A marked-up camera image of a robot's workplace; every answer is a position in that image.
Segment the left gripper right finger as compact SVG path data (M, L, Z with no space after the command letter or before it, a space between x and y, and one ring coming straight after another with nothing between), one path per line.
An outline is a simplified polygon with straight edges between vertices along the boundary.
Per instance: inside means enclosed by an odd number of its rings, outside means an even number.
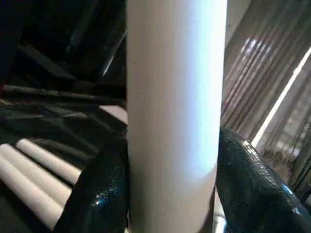
M216 187L230 233L309 233L311 216L243 137L220 129Z

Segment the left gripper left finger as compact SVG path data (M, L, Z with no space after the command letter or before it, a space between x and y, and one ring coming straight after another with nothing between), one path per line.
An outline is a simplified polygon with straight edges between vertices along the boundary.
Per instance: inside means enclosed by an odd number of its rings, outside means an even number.
M122 233L129 208L127 129L113 133L82 171L55 233Z

